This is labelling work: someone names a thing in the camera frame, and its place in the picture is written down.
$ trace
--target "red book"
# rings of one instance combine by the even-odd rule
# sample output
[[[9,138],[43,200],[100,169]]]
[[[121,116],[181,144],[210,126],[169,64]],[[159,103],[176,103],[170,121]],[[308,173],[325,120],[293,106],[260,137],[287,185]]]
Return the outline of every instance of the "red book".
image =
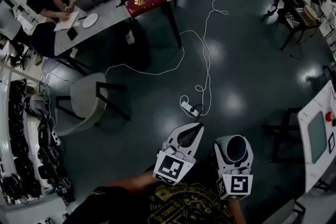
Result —
[[[133,18],[161,6],[167,0],[128,0],[125,6]]]

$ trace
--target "screen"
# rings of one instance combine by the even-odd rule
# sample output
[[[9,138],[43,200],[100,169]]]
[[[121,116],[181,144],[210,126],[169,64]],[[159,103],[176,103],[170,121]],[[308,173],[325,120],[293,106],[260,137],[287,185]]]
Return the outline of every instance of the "screen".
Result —
[[[308,124],[312,162],[316,163],[327,148],[327,134],[323,113],[320,111]]]
[[[67,32],[67,34],[68,34],[68,37],[69,37],[71,40],[74,40],[74,38],[77,37],[77,35],[78,35],[78,33],[76,32],[76,30],[75,30],[73,27],[71,27],[71,28],[69,29],[69,31]]]

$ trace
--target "white cup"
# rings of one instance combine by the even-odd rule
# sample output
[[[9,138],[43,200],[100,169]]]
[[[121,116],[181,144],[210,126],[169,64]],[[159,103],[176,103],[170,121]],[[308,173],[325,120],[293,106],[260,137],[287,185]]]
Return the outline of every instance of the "white cup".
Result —
[[[222,148],[223,154],[228,161],[236,163],[241,161],[247,151],[245,139],[239,135],[222,136],[216,140]]]

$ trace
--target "gray table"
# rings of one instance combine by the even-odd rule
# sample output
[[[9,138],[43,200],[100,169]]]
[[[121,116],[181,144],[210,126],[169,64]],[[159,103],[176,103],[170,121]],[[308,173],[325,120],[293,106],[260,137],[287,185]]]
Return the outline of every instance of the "gray table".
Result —
[[[179,45],[179,48],[182,47],[181,39],[179,36],[179,31],[176,26],[176,22],[174,19],[174,15],[172,12],[172,9],[170,7],[169,1],[165,4],[163,4],[164,9],[167,13],[167,16],[169,18],[169,21],[171,23],[171,26],[173,28],[173,32],[176,38],[176,41]],[[74,24],[76,22],[79,22],[79,26],[74,26],[76,32],[78,33],[77,37],[74,40],[70,40],[67,31],[68,30],[61,30],[56,32],[55,37],[55,55],[58,56],[62,54],[63,52],[71,49],[75,45],[81,43],[82,41],[94,36],[95,34],[105,30],[106,28],[109,28],[123,20],[131,18],[131,15],[127,11],[125,6],[120,6],[116,8],[116,6],[120,3],[120,0],[110,0],[104,4],[101,4],[94,9],[92,9],[88,14],[91,13],[97,13],[98,14],[98,20],[97,22],[89,27],[89,28],[83,28],[82,22],[83,20],[78,20],[82,18],[83,16],[86,16],[86,12],[80,10],[79,8],[75,7],[75,11],[79,11],[79,15],[77,16]]]

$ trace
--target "hand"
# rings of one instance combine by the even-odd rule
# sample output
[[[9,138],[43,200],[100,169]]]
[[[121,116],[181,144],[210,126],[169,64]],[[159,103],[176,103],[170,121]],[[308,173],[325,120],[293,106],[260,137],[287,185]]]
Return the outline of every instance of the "hand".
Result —
[[[65,12],[72,12],[72,10],[74,9],[74,4],[70,4],[69,6],[66,6],[64,11]]]
[[[66,21],[69,19],[70,13],[68,12],[60,12],[58,13],[58,18],[62,21]]]

